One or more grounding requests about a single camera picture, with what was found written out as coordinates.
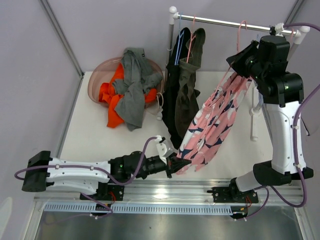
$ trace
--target white bracket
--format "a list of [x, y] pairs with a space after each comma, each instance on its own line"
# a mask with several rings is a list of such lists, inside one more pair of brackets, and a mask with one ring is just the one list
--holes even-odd
[[251, 141], [258, 140], [258, 130], [257, 130], [257, 122], [259, 120], [259, 116], [261, 114], [261, 107], [263, 104], [262, 96], [259, 94], [257, 87], [252, 88], [252, 108], [250, 109], [249, 113], [251, 115], [251, 134], [250, 139]]
[[174, 153], [170, 143], [164, 140], [156, 145], [156, 149], [158, 150], [159, 158], [167, 165], [167, 158]]
[[170, 12], [170, 18], [169, 18], [169, 24], [170, 25], [174, 25], [175, 24], [175, 20], [178, 19], [178, 12], [177, 12], [177, 8], [175, 6], [171, 6], [169, 8], [169, 12]]
[[308, 32], [310, 32], [310, 27], [309, 26], [301, 26], [299, 29], [300, 35], [296, 35], [294, 38], [294, 43], [299, 45], [302, 43], [304, 40], [305, 36], [307, 35]]

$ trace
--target cable tie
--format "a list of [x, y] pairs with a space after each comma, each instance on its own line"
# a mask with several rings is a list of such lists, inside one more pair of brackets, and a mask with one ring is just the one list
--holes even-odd
[[275, 30], [275, 34], [279, 34], [279, 33], [281, 33], [282, 31], [284, 31], [284, 30], [285, 30], [285, 28], [284, 28], [284, 23], [281, 22], [281, 23], [276, 24], [276, 25], [274, 26], [274, 30]]
[[162, 141], [162, 136], [161, 135], [155, 135], [156, 139], [154, 140], [155, 142], [161, 142]]
[[296, 163], [295, 163], [294, 165], [295, 165], [297, 168], [299, 168], [299, 169], [302, 168], [302, 165], [301, 165], [300, 163], [299, 163], [299, 164], [296, 164]]

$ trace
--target pink hanger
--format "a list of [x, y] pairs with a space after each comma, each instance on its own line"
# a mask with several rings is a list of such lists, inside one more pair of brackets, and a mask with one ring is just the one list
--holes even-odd
[[[241, 29], [241, 25], [245, 23], [245, 30], [248, 30], [247, 29], [247, 22], [246, 20], [243, 20], [241, 23], [240, 23], [240, 26], [239, 26], [239, 29], [238, 29], [238, 33], [237, 33], [237, 41], [236, 41], [236, 51], [237, 53], [240, 52], [240, 29]], [[224, 81], [225, 77], [227, 76], [229, 70], [231, 69], [231, 65], [232, 63], [230, 64], [229, 68], [227, 69], [227, 71], [225, 72], [225, 74], [223, 75], [222, 79], [220, 80], [220, 82], [218, 83], [218, 86], [216, 87], [214, 93], [212, 94], [212, 96], [216, 95], [216, 92], [218, 91], [218, 88], [220, 87], [220, 85], [222, 84], [222, 82]]]
[[192, 43], [192, 41], [196, 38], [196, 35], [194, 35], [195, 19], [196, 19], [196, 15], [194, 15], [193, 21], [192, 21], [191, 38], [190, 38], [188, 56], [186, 57], [186, 63], [188, 63], [188, 61], [189, 61], [189, 55], [190, 55], [190, 50], [191, 50], [191, 43]]
[[247, 21], [246, 20], [243, 20], [241, 23], [240, 23], [240, 26], [238, 28], [238, 34], [237, 34], [237, 40], [236, 40], [236, 53], [239, 53], [240, 52], [240, 29], [241, 29], [241, 25], [245, 23], [245, 30], [248, 30], [247, 29]]
[[292, 28], [292, 33], [291, 33], [291, 36], [290, 36], [290, 45], [292, 45], [293, 41], [292, 41], [292, 38], [294, 37], [294, 29]]

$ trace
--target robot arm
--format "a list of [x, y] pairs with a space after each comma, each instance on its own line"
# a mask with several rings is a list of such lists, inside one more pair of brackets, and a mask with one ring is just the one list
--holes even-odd
[[[257, 163], [251, 172], [231, 180], [228, 189], [230, 202], [239, 202], [244, 199], [243, 196], [261, 186], [280, 186], [299, 180], [298, 168], [305, 179], [313, 177], [313, 170], [306, 167], [302, 153], [300, 116], [294, 125], [304, 92], [301, 77], [286, 71], [289, 50], [290, 44], [283, 36], [267, 35], [260, 42], [252, 41], [243, 51], [227, 58], [236, 73], [257, 83], [257, 89], [263, 96], [262, 109], [268, 119], [273, 146], [272, 160]], [[294, 129], [297, 130], [296, 146]], [[298, 165], [295, 162], [295, 148]]]
[[[159, 139], [161, 139], [157, 144], [159, 155], [149, 158], [143, 156], [136, 178], [145, 179], [148, 175], [164, 171], [167, 177], [171, 178], [173, 173], [191, 163], [190, 160], [177, 158], [168, 141], [161, 137]], [[22, 190], [25, 192], [53, 190], [94, 195], [101, 192], [99, 188], [105, 189], [106, 185], [114, 185], [105, 172], [121, 183], [127, 182], [137, 169], [141, 154], [140, 151], [134, 151], [130, 155], [101, 162], [75, 162], [51, 158], [49, 151], [42, 151], [28, 161], [28, 168], [48, 167], [27, 170]]]

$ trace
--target white cable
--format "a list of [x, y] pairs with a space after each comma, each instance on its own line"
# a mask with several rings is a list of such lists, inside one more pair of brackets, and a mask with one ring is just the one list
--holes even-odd
[[[159, 101], [159, 96], [158, 95], [160, 95], [161, 96], [161, 98], [162, 98], [162, 103], [161, 103], [161, 105], [160, 105], [160, 101]], [[158, 104], [158, 107], [157, 107], [157, 111], [156, 112], [151, 112], [151, 111], [149, 111], [147, 108], [145, 109], [148, 113], [150, 113], [150, 114], [152, 114], [152, 115], [154, 115], [154, 116], [157, 116], [157, 117], [159, 117], [159, 112], [160, 112], [160, 110], [162, 109], [162, 107], [164, 106], [164, 96], [162, 95], [162, 93], [161, 92], [157, 92], [156, 93], [156, 101], [157, 101], [157, 104]]]

